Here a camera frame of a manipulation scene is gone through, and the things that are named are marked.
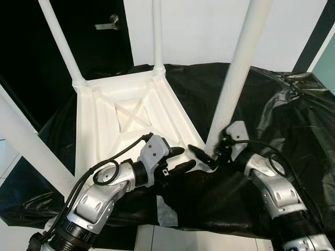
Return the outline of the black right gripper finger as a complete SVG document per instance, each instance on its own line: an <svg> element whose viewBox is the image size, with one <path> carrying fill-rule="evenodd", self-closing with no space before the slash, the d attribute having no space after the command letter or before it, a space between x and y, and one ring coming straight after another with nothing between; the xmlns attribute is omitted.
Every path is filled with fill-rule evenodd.
<svg viewBox="0 0 335 251"><path fill-rule="evenodd" d="M208 155L203 149L194 145L189 145L188 148L198 160L207 165L210 169L216 169L215 160L211 158L210 155Z"/></svg>

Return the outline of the teal glass panel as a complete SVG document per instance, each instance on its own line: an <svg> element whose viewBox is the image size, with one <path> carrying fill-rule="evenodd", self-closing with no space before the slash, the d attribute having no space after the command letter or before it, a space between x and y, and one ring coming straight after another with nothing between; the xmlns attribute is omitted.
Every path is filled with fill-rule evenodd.
<svg viewBox="0 0 335 251"><path fill-rule="evenodd" d="M329 41L320 60L312 70L314 75L331 93L335 93L335 40Z"/></svg>

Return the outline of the black plastic cover sheet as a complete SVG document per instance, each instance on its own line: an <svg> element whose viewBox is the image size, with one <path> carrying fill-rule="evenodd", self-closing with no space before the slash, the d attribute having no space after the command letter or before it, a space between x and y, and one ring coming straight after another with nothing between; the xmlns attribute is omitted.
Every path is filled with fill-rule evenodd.
<svg viewBox="0 0 335 251"><path fill-rule="evenodd" d="M166 65L167 82L205 139L228 64ZM311 73L251 67L233 120L247 126L253 148L272 145L287 158L312 220L329 237L335 225L335 97ZM163 191L175 228L248 237L271 237L275 229L256 187L226 167L192 170ZM44 228L62 210L64 197L22 158L0 186L0 220L10 226Z"/></svg>

